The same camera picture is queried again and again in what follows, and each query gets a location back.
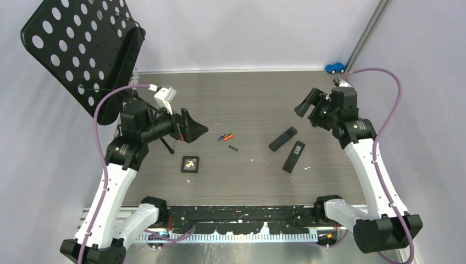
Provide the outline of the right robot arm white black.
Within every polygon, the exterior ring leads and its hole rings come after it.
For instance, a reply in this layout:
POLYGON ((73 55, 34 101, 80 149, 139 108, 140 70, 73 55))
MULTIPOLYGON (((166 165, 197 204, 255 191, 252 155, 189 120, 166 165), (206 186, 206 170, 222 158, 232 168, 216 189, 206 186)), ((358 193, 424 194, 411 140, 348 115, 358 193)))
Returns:
POLYGON ((352 87, 335 87, 330 93, 317 88, 294 112, 313 127, 331 131, 350 159, 361 184, 367 211, 349 205, 339 195, 317 197, 314 220, 321 226, 336 222, 348 229, 363 253, 409 247, 423 227, 418 214, 410 214, 393 187, 375 141, 376 131, 369 119, 359 116, 357 92, 352 87))

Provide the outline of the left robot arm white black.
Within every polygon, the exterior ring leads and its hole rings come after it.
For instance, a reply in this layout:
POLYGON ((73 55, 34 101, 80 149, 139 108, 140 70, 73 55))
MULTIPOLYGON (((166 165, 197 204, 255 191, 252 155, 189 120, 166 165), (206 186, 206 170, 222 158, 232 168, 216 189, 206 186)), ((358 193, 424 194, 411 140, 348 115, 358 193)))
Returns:
POLYGON ((147 156, 150 142, 169 135, 191 143, 208 132, 188 110, 170 114, 156 111, 144 100, 123 107, 121 134, 105 151, 99 191, 75 238, 62 242, 60 252, 73 263, 123 263, 126 251, 151 225, 165 226, 169 219, 165 200, 145 197, 136 211, 117 223, 124 197, 147 156))

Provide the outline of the black remote plain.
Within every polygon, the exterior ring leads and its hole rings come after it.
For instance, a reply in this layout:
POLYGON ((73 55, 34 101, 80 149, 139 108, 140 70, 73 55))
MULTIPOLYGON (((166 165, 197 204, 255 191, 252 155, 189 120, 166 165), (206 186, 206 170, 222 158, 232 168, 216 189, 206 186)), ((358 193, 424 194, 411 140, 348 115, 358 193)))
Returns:
POLYGON ((298 130, 294 127, 289 127, 285 132, 278 136, 272 143, 269 144, 269 148, 275 152, 286 144, 292 137, 298 133, 298 130))

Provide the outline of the blue purple battery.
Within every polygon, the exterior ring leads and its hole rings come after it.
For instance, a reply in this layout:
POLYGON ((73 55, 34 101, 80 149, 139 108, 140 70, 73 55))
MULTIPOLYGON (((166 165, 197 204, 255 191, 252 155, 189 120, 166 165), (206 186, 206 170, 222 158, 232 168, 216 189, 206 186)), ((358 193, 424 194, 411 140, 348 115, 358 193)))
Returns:
POLYGON ((218 141, 222 140, 224 137, 225 137, 225 133, 222 133, 219 137, 218 137, 218 141))

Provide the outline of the small black square tray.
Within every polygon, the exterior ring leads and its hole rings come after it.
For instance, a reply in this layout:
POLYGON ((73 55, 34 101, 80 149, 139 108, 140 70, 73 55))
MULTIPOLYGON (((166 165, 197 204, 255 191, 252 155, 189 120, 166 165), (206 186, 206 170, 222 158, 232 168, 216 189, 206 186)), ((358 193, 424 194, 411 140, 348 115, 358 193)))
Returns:
POLYGON ((198 156, 183 156, 181 162, 182 173, 198 173, 199 157, 198 156))

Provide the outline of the blue toy car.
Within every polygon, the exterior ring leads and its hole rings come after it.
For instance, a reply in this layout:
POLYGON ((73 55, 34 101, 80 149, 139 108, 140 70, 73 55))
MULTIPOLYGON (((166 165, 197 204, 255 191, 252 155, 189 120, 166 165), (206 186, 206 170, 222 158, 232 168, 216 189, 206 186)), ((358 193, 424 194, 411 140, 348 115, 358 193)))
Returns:
POLYGON ((328 64, 325 66, 325 71, 329 74, 336 74, 336 73, 345 73, 347 70, 346 66, 343 63, 334 63, 328 64))

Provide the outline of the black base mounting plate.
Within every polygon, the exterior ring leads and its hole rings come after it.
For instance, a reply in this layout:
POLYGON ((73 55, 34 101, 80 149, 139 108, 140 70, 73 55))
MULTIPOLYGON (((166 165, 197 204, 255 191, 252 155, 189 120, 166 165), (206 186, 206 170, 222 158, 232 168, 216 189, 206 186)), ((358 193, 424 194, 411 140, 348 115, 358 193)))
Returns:
POLYGON ((312 228, 332 233, 343 227, 322 220, 312 206, 171 206, 162 219, 150 228, 162 228, 183 234, 195 229, 196 234, 247 235, 267 229, 268 234, 305 234, 312 228))

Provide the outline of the black perforated music stand tray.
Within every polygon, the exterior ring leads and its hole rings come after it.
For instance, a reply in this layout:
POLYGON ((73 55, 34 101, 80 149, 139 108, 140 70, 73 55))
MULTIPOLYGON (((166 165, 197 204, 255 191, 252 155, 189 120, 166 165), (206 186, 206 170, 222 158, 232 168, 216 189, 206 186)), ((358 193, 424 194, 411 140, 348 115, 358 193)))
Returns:
POLYGON ((146 32, 125 1, 43 1, 23 26, 25 49, 100 125, 116 121, 146 32))

